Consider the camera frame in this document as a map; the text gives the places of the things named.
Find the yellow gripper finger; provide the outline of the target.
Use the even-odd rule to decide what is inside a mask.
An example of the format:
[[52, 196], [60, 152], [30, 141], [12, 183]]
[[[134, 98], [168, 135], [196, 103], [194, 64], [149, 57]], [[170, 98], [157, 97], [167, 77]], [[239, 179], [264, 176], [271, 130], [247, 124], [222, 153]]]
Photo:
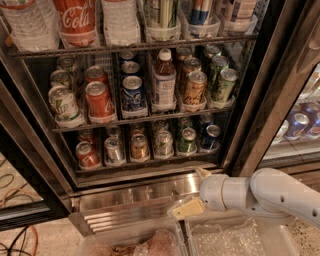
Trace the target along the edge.
[[195, 169], [195, 171], [199, 175], [200, 178], [207, 178], [212, 175], [212, 173], [209, 170], [204, 169], [202, 167], [197, 167]]
[[202, 214], [205, 206], [199, 197], [187, 196], [178, 200], [169, 210], [168, 215], [176, 220], [183, 220], [189, 216]]

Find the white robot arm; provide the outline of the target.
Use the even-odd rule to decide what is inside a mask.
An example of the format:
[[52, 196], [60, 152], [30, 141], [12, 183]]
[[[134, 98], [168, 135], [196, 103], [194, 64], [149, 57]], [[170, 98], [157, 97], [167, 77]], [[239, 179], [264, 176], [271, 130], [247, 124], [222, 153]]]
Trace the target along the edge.
[[199, 196], [187, 196], [174, 204], [167, 214], [177, 220], [202, 214], [239, 210], [278, 225], [294, 217], [320, 227], [320, 193], [292, 176], [273, 168], [262, 168], [251, 177], [211, 174], [197, 168]]

